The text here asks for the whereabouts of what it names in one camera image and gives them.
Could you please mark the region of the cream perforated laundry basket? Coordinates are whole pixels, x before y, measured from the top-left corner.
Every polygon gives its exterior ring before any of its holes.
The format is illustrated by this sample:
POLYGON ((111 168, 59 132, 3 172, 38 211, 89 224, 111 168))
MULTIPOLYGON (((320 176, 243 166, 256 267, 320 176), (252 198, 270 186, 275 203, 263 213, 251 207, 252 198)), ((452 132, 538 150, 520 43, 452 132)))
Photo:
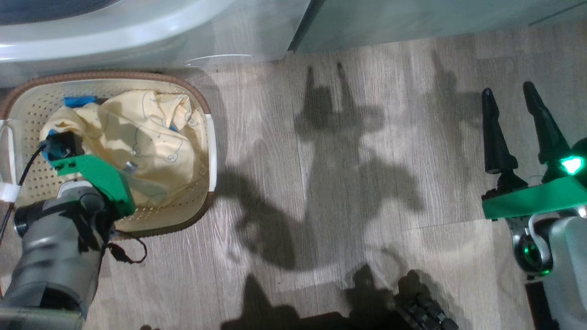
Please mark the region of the cream perforated laundry basket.
POLYGON ((138 237, 162 235, 184 230, 197 223, 215 200, 217 181, 216 130, 207 100, 186 81, 161 73, 137 71, 95 71, 60 74, 31 80, 15 88, 0 104, 0 121, 11 120, 17 154, 17 171, 21 171, 36 146, 43 125, 63 105, 65 97, 96 96, 111 98, 130 90, 187 95, 203 117, 203 180, 188 187, 169 205, 141 205, 133 215, 116 222, 117 230, 138 237))

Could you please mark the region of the white front-load washing machine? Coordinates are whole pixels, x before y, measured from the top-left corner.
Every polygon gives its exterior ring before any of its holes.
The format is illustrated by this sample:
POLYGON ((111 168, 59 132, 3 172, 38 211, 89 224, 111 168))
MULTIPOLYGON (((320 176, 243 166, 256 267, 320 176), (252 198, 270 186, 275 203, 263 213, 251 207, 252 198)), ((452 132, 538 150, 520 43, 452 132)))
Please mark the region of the white front-load washing machine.
POLYGON ((0 0, 0 88, 285 56, 311 0, 0 0))

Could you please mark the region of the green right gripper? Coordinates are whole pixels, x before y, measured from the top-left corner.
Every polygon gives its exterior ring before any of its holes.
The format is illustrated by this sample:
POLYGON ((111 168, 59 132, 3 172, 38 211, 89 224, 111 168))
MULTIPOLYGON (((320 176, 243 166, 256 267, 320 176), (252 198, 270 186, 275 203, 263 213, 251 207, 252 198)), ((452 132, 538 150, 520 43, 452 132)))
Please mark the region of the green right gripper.
MULTIPOLYGON (((572 148, 532 82, 523 83, 527 111, 537 132, 542 165, 548 164, 539 185, 482 197, 486 219, 511 219, 570 209, 587 204, 587 137, 572 148)), ((518 169, 518 161, 507 147, 500 123, 499 108, 490 88, 482 91, 482 131, 485 172, 497 175, 518 169)))

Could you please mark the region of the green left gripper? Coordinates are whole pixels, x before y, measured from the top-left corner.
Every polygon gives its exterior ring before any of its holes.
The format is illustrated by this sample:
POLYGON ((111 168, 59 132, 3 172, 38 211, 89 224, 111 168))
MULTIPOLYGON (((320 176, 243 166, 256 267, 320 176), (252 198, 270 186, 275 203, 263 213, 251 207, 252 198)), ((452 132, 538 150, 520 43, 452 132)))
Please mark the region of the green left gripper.
POLYGON ((125 176, 103 159, 93 154, 60 159, 50 156, 50 164, 59 176, 80 174, 84 177, 107 196, 120 217, 134 215, 136 205, 125 176))

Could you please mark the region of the small blue garment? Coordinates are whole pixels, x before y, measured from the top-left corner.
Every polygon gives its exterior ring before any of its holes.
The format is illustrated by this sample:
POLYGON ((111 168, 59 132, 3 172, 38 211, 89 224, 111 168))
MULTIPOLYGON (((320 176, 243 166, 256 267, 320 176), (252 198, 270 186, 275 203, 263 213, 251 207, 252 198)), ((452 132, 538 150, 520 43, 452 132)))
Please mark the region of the small blue garment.
POLYGON ((77 97, 64 97, 63 104, 66 107, 78 108, 84 107, 90 103, 97 103, 98 98, 96 96, 77 96, 77 97))

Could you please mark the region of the pale yellow bear-print garment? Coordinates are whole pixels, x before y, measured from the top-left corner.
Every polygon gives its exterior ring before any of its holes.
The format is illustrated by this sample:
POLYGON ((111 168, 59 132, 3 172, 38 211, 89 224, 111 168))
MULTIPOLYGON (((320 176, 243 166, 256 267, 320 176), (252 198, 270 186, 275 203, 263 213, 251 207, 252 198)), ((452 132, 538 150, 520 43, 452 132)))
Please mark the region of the pale yellow bear-print garment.
POLYGON ((203 108, 186 94, 131 90, 98 104, 62 106, 40 132, 73 132, 126 176, 135 204, 164 207, 191 188, 208 189, 203 108))

